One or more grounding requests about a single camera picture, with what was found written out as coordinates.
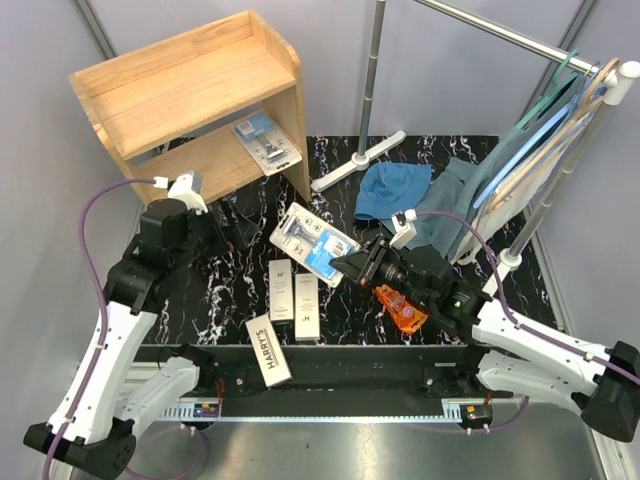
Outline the blue Gillette razor pack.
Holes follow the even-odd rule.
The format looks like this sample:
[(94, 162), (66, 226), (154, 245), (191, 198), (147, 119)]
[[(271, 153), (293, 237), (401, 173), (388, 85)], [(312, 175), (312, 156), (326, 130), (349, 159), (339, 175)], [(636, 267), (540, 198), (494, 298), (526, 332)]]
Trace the blue Gillette razor pack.
[(270, 242), (335, 288), (343, 274), (330, 261), (358, 251), (360, 244), (334, 226), (293, 202), (269, 237)]

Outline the orange BIC razor pack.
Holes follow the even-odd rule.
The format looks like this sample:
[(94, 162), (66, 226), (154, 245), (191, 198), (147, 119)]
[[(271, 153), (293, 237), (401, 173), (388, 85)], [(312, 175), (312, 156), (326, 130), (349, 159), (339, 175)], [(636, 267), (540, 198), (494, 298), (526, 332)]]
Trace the orange BIC razor pack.
[(405, 297), (388, 285), (375, 288), (377, 299), (384, 305), (400, 331), (417, 332), (429, 319), (429, 315), (413, 307)]

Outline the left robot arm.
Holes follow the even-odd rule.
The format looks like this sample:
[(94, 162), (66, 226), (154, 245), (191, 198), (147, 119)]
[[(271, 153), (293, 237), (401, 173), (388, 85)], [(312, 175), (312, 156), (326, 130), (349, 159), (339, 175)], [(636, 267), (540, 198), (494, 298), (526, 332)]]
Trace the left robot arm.
[(208, 207), (188, 207), (182, 200), (148, 205), (138, 233), (98, 292), (98, 320), (71, 387), (48, 421), (28, 427), (26, 446), (98, 479), (115, 479), (128, 466), (138, 439), (168, 406), (187, 394), (219, 392), (214, 355), (183, 344), (142, 386), (126, 398), (120, 395), (180, 271), (244, 250), (258, 234), (258, 226), (234, 205), (225, 199), (218, 204), (224, 225)]

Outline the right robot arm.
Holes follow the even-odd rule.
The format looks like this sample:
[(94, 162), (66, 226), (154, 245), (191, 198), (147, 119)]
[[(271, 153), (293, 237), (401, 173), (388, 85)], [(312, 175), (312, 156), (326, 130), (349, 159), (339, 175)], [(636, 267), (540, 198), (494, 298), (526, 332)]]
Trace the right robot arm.
[(639, 351), (581, 340), (512, 311), (458, 277), (432, 247), (392, 247), (382, 236), (331, 260), (366, 288), (387, 285), (440, 329), (469, 345), (477, 362), (454, 371), (466, 396), (512, 392), (555, 404), (598, 433), (629, 443), (639, 425)]

